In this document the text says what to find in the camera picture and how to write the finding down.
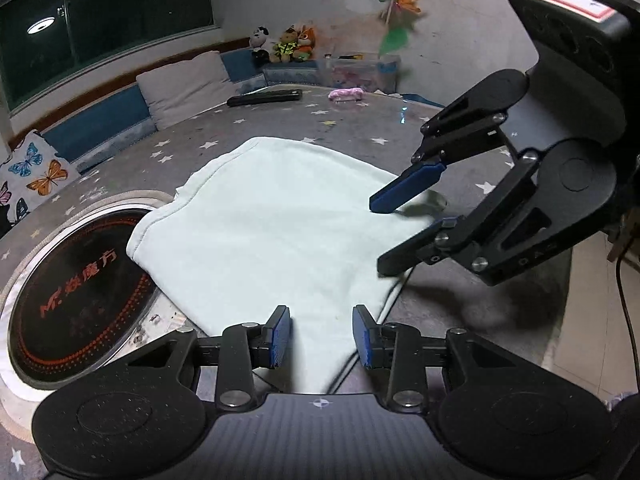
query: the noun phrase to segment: floor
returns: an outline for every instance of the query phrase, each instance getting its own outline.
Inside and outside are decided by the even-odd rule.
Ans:
[[[611,244],[597,233],[574,247],[569,295],[551,369],[602,400],[636,392],[631,344],[615,277]],[[638,256],[622,263],[622,286],[636,337],[640,336]]]

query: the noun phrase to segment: window frame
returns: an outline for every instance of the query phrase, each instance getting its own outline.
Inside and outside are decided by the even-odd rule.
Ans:
[[[33,105],[34,102],[39,101],[44,96],[47,96],[48,94],[50,94],[52,92],[55,92],[56,90],[62,88],[63,86],[65,86],[69,82],[73,81],[74,79],[80,78],[82,76],[85,76],[86,74],[92,72],[93,70],[96,70],[97,68],[100,68],[103,65],[107,65],[107,64],[112,63],[112,62],[114,62],[114,61],[116,61],[118,59],[130,56],[131,54],[135,54],[137,52],[140,52],[140,51],[145,50],[147,48],[156,46],[158,44],[166,43],[166,42],[169,42],[169,41],[174,41],[176,39],[185,38],[185,37],[188,37],[188,36],[192,36],[194,34],[201,34],[201,33],[206,32],[206,31],[216,30],[216,29],[221,28],[216,23],[216,16],[215,16],[215,13],[214,13],[212,0],[209,0],[209,9],[210,9],[210,12],[211,12],[211,23],[212,23],[211,25],[206,25],[204,27],[192,28],[192,29],[189,29],[189,30],[176,32],[175,34],[171,34],[171,35],[168,35],[168,36],[163,36],[162,38],[156,38],[154,40],[143,41],[142,43],[134,44],[133,46],[130,46],[129,48],[124,48],[123,50],[119,50],[119,51],[113,52],[112,54],[108,54],[106,56],[99,57],[98,59],[96,59],[96,61],[90,62],[89,64],[82,65],[82,64],[79,63],[78,56],[76,55],[76,52],[75,52],[75,46],[74,46],[74,43],[73,43],[73,37],[74,36],[73,36],[72,31],[71,31],[70,23],[69,23],[69,20],[68,20],[68,9],[67,9],[66,0],[63,0],[63,3],[64,3],[64,12],[65,12],[64,22],[65,22],[66,30],[68,32],[69,40],[70,40],[70,43],[71,43],[72,57],[73,57],[73,60],[74,60],[74,66],[73,66],[71,72],[68,72],[66,75],[63,75],[61,78],[53,81],[51,84],[49,84],[45,88],[42,88],[41,90],[35,91],[35,93],[31,94],[24,101],[20,102],[19,104],[15,105],[13,108],[11,108],[10,107],[10,102],[7,99],[7,95],[6,95],[6,91],[5,91],[5,83],[4,82],[6,81],[6,73],[5,73],[5,70],[4,70],[4,62],[2,60],[2,53],[0,52],[0,98],[1,98],[2,103],[4,104],[4,106],[6,106],[6,109],[9,112],[9,117],[10,118],[12,118],[15,115],[19,114],[21,111],[25,110],[30,105]]]

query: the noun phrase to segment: plastic storage box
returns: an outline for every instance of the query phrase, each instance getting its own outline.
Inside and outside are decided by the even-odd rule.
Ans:
[[[339,59],[338,56],[361,54],[362,59]],[[320,81],[333,88],[361,87],[367,92],[381,90],[393,94],[398,86],[400,57],[393,54],[334,54],[329,58],[317,59]]]

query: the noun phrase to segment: gray surface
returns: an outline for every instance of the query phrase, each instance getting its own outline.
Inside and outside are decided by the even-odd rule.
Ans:
[[[0,282],[5,283],[20,261],[69,218],[65,215],[69,208],[76,208],[70,213],[73,215],[93,200],[130,190],[155,189],[173,194],[193,171],[251,137],[315,138],[321,146],[398,174],[408,165],[420,143],[421,117],[432,116],[436,110],[383,96],[367,95],[366,103],[369,106],[331,104],[326,91],[312,88],[306,90],[300,102],[222,107],[218,109],[222,111],[210,110],[155,133],[98,166],[99,173],[62,190],[56,202],[43,204],[0,239],[0,254],[10,249],[7,258],[0,260]],[[312,114],[318,110],[328,113]],[[337,124],[327,126],[323,121]],[[388,142],[382,145],[371,140],[378,138]],[[156,146],[165,140],[170,142]],[[208,149],[200,147],[215,141],[217,144]],[[152,158],[158,151],[162,153]],[[165,155],[172,158],[160,163]],[[483,197],[482,189],[476,184],[497,184],[509,169],[508,161],[506,155],[495,150],[447,170],[434,187],[449,201],[445,213],[459,214],[475,207]],[[97,188],[103,186],[105,193],[99,194]],[[80,197],[87,194],[97,196],[80,203]],[[389,317],[411,323],[419,327],[423,335],[431,336],[444,336],[447,328],[465,326],[539,363],[554,323],[564,309],[569,261],[567,254],[561,255],[493,288],[449,261],[433,267],[418,266]],[[434,386],[437,386],[437,377],[435,370],[430,371]],[[340,391],[371,391],[382,388],[383,384],[384,377],[372,380],[356,366]],[[9,463],[12,447],[21,449],[23,460],[28,463],[20,473]],[[0,478],[38,478],[43,469],[35,456],[32,445],[9,436],[0,428]]]

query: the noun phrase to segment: orange plush toy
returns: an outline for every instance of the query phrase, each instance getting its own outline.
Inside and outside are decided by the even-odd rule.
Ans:
[[[316,33],[313,27],[303,27],[298,36],[298,48],[293,53],[295,61],[307,61],[311,59],[316,46]]]

